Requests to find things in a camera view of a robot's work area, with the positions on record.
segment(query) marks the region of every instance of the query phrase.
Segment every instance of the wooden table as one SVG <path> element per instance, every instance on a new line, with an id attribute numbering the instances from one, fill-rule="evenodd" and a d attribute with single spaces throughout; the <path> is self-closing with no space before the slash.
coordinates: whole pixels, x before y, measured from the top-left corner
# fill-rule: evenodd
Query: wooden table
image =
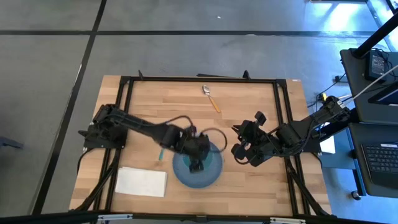
<path id="1" fill-rule="evenodd" d="M 99 91 L 94 113 L 102 104 L 114 103 L 118 92 L 120 76 L 105 76 Z M 220 107 L 217 113 L 201 86 L 210 87 L 211 95 Z M 287 80 L 293 117 L 300 120 L 308 116 L 308 110 L 300 80 Z M 124 105 L 126 92 L 121 105 Z M 281 97 L 284 121 L 285 113 L 282 89 Z M 129 113 L 153 123 L 159 123 L 181 114 L 188 115 L 198 130 L 209 127 L 220 128 L 228 137 L 228 147 L 223 153 L 223 172 L 219 179 L 205 189 L 191 189 L 181 184 L 172 169 L 173 153 L 165 151 L 159 161 L 160 146 L 151 138 L 133 131 L 128 132 L 119 166 L 149 170 L 163 170 L 168 173 L 164 198 L 143 197 L 115 193 L 112 211 L 167 214 L 208 215 L 292 215 L 285 165 L 282 158 L 273 157 L 258 167 L 242 166 L 236 163 L 230 152 L 238 143 L 237 134 L 231 129 L 244 119 L 254 120 L 257 111 L 262 111 L 267 121 L 262 127 L 270 131 L 278 126 L 274 92 L 271 84 L 263 83 L 202 83 L 202 82 L 134 82 Z M 178 120 L 174 124 L 188 126 Z M 216 145 L 223 144 L 223 137 L 208 133 Z M 95 149 L 87 154 L 73 191 L 70 208 L 79 206 L 98 181 L 104 150 Z M 319 161 L 311 154 L 301 154 L 305 183 L 318 203 L 327 212 L 330 205 L 323 181 Z M 298 209 L 302 213 L 302 201 L 297 186 Z M 101 199 L 104 208 L 107 186 Z"/>

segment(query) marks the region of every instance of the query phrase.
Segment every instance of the spoon handle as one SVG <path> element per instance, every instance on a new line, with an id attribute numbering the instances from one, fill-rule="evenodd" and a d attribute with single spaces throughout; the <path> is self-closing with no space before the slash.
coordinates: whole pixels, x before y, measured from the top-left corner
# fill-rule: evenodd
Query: spoon handle
<path id="1" fill-rule="evenodd" d="M 216 102 L 213 100 L 213 98 L 211 96 L 209 96 L 209 99 L 211 101 L 211 104 L 214 106 L 214 108 L 216 109 L 217 113 L 221 113 L 220 109 L 218 108 Z"/>

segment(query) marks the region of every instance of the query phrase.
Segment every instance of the metal spoon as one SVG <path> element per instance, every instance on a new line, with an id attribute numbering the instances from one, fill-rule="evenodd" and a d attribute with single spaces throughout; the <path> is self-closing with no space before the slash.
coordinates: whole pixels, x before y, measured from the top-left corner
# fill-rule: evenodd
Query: metal spoon
<path id="1" fill-rule="evenodd" d="M 209 97 L 209 99 L 210 99 L 210 101 L 211 101 L 211 104 L 214 106 L 214 108 L 216 109 L 217 113 L 220 113 L 221 111 L 220 111 L 220 109 L 218 108 L 216 102 L 215 102 L 215 101 L 213 100 L 213 98 L 210 96 L 210 89 L 209 89 L 206 85 L 203 85 L 201 88 L 203 89 L 203 92 Z"/>

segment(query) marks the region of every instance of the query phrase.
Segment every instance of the floor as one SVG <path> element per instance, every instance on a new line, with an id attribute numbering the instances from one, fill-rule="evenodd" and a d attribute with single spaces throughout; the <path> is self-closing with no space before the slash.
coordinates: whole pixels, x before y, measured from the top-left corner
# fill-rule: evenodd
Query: floor
<path id="1" fill-rule="evenodd" d="M 9 35 L 2 30 L 92 30 L 101 0 L 0 2 L 0 136 L 24 143 L 0 149 L 0 216 L 26 215 L 51 153 L 88 35 Z M 283 35 L 97 35 L 44 205 L 67 211 L 76 163 L 103 75 L 299 78 L 308 102 L 344 74 L 339 51 L 357 47 L 378 28 L 369 10 L 388 18 L 382 1 L 312 3 L 305 0 L 113 0 L 99 30 L 264 30 Z M 392 37 L 376 47 L 395 50 Z M 339 83 L 330 95 L 350 94 Z M 354 201 L 349 170 L 324 170 L 332 211 L 341 218 L 398 222 L 398 199 Z"/>

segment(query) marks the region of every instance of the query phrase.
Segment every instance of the white paper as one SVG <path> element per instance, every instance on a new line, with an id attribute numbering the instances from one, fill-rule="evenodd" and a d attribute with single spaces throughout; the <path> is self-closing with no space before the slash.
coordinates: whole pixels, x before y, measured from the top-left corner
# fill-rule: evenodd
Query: white paper
<path id="1" fill-rule="evenodd" d="M 322 141 L 320 143 L 321 145 L 321 151 L 322 152 L 327 152 L 327 153 L 336 153 L 335 149 L 335 138 L 331 136 L 330 138 Z"/>
<path id="2" fill-rule="evenodd" d="M 130 195 L 164 197 L 166 184 L 166 172 L 122 167 L 118 172 L 115 192 Z"/>

